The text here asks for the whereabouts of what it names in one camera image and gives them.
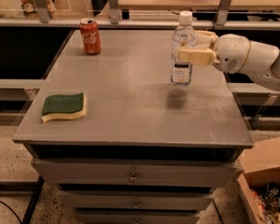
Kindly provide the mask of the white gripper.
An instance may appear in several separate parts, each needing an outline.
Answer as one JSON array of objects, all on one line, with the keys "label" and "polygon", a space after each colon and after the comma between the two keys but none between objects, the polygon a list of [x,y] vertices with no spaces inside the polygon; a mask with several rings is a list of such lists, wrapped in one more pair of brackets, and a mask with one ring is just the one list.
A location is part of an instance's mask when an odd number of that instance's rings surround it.
[{"label": "white gripper", "polygon": [[218,37],[216,33],[204,30],[196,30],[195,34],[196,44],[207,49],[181,49],[177,53],[180,61],[199,66],[214,64],[219,71],[230,74],[240,71],[251,47],[246,37],[233,34]]}]

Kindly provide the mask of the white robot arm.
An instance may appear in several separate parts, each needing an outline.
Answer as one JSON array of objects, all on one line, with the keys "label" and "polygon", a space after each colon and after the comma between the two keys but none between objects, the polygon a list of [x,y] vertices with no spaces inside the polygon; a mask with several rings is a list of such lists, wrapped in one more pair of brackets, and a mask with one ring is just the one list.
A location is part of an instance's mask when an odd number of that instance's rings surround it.
[{"label": "white robot arm", "polygon": [[261,87],[280,91],[280,49],[277,46],[252,41],[242,35],[217,36],[201,30],[195,34],[194,46],[174,49],[178,60],[199,66],[213,65],[228,74],[244,74]]}]

